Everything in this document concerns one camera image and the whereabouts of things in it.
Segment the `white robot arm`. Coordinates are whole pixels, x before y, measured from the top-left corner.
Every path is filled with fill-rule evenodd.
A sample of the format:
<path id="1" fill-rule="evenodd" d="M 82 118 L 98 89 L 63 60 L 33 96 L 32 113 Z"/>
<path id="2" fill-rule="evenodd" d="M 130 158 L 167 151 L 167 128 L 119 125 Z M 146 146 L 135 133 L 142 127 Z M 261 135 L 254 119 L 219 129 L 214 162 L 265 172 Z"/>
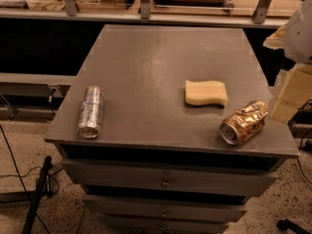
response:
<path id="1" fill-rule="evenodd" d="M 290 18 L 284 52 L 295 62 L 312 63 L 312 0 L 304 0 Z"/>

